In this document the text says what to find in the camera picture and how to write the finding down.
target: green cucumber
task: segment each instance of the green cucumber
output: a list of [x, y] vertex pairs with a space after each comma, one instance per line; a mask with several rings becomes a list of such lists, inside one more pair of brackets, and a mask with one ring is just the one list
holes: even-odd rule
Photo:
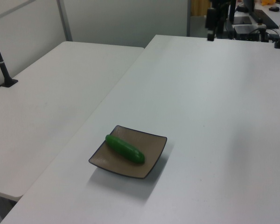
[[135, 163], [144, 163], [145, 157], [136, 147], [112, 135], [106, 135], [106, 143], [115, 152], [119, 153], [129, 161]]

